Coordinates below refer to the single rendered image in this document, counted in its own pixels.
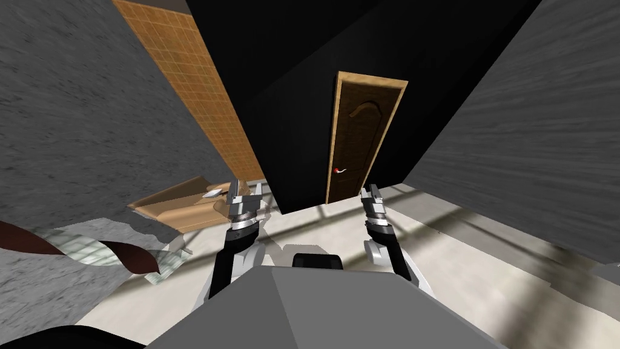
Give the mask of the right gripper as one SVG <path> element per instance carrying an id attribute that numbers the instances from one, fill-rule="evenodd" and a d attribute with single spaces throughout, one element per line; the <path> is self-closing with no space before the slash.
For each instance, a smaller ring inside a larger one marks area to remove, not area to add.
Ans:
<path id="1" fill-rule="evenodd" d="M 362 186 L 361 203 L 367 216 L 384 216 L 386 214 L 383 198 L 376 184 L 371 184 L 371 187 L 370 185 Z"/>

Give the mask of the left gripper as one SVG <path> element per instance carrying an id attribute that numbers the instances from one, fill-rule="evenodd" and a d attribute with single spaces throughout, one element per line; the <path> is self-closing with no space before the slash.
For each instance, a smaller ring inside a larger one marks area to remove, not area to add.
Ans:
<path id="1" fill-rule="evenodd" d="M 231 192 L 226 197 L 226 203 L 229 205 L 228 218 L 233 220 L 244 214 L 254 214 L 260 209 L 263 198 L 262 183 L 256 183 L 253 194 L 240 196 L 242 189 L 241 180 L 235 179 L 231 182 Z"/>

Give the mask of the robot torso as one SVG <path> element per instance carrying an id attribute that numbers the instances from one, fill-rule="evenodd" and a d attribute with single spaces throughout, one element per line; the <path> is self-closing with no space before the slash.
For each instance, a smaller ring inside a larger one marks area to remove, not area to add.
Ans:
<path id="1" fill-rule="evenodd" d="M 403 277 L 256 266 L 145 349 L 507 349 Z"/>

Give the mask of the tan wooden furniture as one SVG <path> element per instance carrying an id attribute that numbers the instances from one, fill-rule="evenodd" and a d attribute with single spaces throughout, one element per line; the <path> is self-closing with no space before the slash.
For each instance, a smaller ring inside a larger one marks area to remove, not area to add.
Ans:
<path id="1" fill-rule="evenodd" d="M 227 223 L 226 204 L 230 183 L 211 184 L 201 176 L 128 204 L 146 218 L 163 223 L 179 233 Z"/>

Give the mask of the brown wooden door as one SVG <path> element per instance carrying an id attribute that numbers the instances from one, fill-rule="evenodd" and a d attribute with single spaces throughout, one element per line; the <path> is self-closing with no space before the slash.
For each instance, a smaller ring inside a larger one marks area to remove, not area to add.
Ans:
<path id="1" fill-rule="evenodd" d="M 359 194 L 399 96 L 398 87 L 341 83 L 329 203 Z"/>

